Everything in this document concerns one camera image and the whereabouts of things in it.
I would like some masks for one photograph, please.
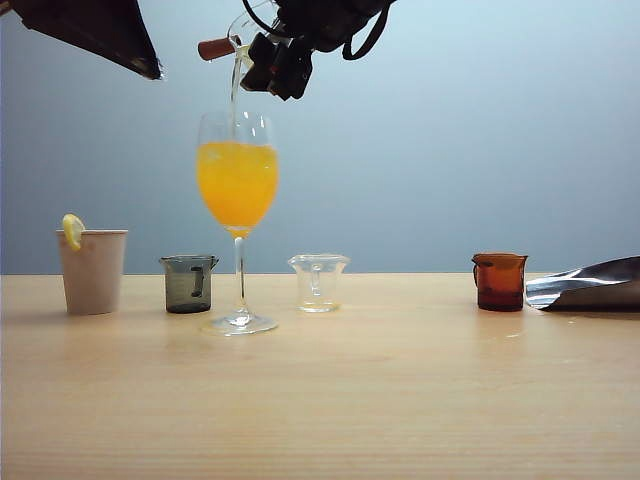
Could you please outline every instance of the glass stem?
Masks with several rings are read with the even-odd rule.
[[[246,325],[251,320],[251,313],[247,306],[247,301],[244,296],[244,242],[243,237],[236,237],[233,239],[234,250],[236,257],[236,285],[237,285],[237,297],[236,297],[236,310],[238,313],[246,315],[246,321],[240,320],[239,323]]]

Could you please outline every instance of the glass base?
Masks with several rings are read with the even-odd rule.
[[[332,312],[340,307],[337,303],[304,302],[298,305],[298,309],[308,313]]]
[[[246,313],[233,313],[226,317],[216,318],[200,327],[200,331],[207,335],[249,335],[273,330],[278,324],[269,317]]]

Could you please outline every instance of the clear glass beaker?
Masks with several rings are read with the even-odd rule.
[[[302,254],[289,259],[298,278],[298,309],[330,312],[340,307],[338,277],[351,259],[333,253]]]

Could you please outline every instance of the black cable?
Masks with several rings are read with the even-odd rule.
[[[384,27],[387,23],[389,8],[391,7],[392,3],[393,0],[390,0],[389,3],[387,3],[387,5],[385,5],[385,7],[382,9],[382,11],[380,11],[378,20],[376,20],[376,23],[371,29],[371,32],[369,32],[369,36],[356,53],[351,52],[351,41],[353,40],[353,36],[344,43],[344,47],[342,47],[342,58],[344,58],[345,60],[358,60],[359,58],[362,58],[367,53],[369,53],[369,51],[373,48],[373,46],[380,38],[380,35],[382,35],[382,31],[384,30]]]
[[[276,35],[278,37],[284,37],[284,38],[294,38],[291,35],[288,35],[285,32],[281,32],[279,30],[276,30],[274,28],[271,28],[269,25],[267,25],[266,23],[264,23],[260,17],[258,17],[256,15],[256,12],[253,11],[253,8],[251,8],[251,5],[249,5],[249,0],[242,0],[242,4],[244,5],[245,10],[247,11],[247,13],[249,14],[249,16],[251,17],[251,19],[256,22],[263,30],[265,30],[266,32],[269,32],[272,35]]]

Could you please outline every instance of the black umbrella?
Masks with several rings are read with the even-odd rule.
[[[152,80],[161,76],[137,0],[9,0],[22,23]]]

